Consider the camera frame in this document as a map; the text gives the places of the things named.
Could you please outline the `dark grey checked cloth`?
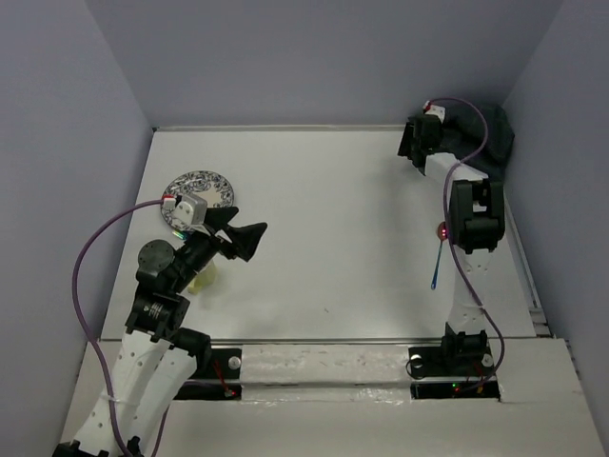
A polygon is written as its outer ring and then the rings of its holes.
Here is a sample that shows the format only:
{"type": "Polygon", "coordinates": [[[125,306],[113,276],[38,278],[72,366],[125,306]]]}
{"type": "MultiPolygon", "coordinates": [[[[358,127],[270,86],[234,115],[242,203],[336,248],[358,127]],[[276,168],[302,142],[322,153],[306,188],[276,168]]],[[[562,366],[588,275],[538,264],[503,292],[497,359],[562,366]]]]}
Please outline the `dark grey checked cloth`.
{"type": "MultiPolygon", "coordinates": [[[[476,150],[484,138],[481,117],[468,105],[452,103],[444,106],[441,150],[462,159],[476,150]]],[[[499,105],[482,103],[476,108],[487,126],[484,148],[467,164],[486,173],[491,179],[503,181],[513,150],[515,133],[507,114],[499,105]]]]}

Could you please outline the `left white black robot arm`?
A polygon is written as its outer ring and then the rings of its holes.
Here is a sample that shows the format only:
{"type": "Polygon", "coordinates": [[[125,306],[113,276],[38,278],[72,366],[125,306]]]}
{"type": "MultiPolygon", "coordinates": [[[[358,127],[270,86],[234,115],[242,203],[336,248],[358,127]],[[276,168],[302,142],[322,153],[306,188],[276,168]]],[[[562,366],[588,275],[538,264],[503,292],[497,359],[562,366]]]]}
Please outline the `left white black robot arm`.
{"type": "Polygon", "coordinates": [[[114,364],[96,338],[104,387],[87,420],[56,456],[145,456],[152,436],[163,433],[168,408],[191,376],[205,373],[212,359],[208,335],[183,327],[189,308],[183,291],[213,260],[249,261],[265,234],[264,222],[234,228],[235,207],[199,213],[184,198],[161,206],[189,226],[179,248],[152,240],[138,253],[137,288],[114,364]]]}

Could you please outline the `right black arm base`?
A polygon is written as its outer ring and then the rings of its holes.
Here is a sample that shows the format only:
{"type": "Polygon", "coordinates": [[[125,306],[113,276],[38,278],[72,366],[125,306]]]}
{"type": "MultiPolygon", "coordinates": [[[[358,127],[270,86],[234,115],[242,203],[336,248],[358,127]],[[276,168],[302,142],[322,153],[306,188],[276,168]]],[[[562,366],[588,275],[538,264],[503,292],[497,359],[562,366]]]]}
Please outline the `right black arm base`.
{"type": "Polygon", "coordinates": [[[483,355],[449,364],[439,347],[417,346],[408,349],[405,363],[414,400],[499,400],[501,394],[494,368],[490,348],[483,355]]]}

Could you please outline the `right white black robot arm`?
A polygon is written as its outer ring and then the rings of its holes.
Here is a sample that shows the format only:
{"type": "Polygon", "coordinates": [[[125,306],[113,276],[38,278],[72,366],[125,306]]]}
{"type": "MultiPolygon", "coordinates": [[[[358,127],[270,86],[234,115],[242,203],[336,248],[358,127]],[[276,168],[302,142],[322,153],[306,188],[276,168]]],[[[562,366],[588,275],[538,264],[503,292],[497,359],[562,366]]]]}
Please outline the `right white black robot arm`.
{"type": "Polygon", "coordinates": [[[441,152],[442,120],[433,114],[408,118],[398,154],[442,185],[440,246],[456,268],[453,303],[436,346],[412,347],[406,371],[413,379],[468,378],[481,383],[495,375],[488,330],[497,329],[482,304],[492,254],[505,234],[501,182],[441,152]]]}

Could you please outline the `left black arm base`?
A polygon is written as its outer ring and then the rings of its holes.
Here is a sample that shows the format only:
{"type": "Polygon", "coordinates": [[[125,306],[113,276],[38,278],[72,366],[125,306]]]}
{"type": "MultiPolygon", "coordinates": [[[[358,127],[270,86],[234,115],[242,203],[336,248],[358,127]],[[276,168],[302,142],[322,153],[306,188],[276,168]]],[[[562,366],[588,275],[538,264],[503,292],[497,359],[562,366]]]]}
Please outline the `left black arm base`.
{"type": "Polygon", "coordinates": [[[238,401],[242,397],[240,347],[211,350],[208,362],[199,363],[174,397],[180,401],[238,401]]]}

